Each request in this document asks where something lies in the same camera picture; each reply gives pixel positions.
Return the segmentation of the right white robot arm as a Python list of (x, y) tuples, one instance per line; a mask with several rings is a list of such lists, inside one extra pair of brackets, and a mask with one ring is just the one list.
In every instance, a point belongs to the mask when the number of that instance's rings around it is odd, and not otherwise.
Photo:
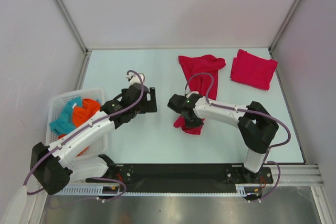
[(242, 176), (249, 183), (261, 177), (261, 167), (273, 141), (279, 125), (267, 110), (258, 102), (247, 106), (219, 103), (209, 98), (191, 93), (174, 94), (167, 104), (179, 114), (187, 128), (195, 129), (203, 125), (203, 121), (214, 120), (239, 129), (248, 148), (243, 163)]

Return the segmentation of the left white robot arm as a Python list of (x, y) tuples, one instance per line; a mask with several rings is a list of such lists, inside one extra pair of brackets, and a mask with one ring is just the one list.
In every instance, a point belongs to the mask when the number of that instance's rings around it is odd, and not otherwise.
[(114, 162), (106, 154), (78, 157), (78, 154), (107, 133), (130, 122), (138, 114), (155, 113), (156, 89), (133, 83), (114, 99), (106, 101), (82, 126), (49, 144), (36, 144), (32, 149), (30, 174), (50, 195), (70, 182), (115, 178)]

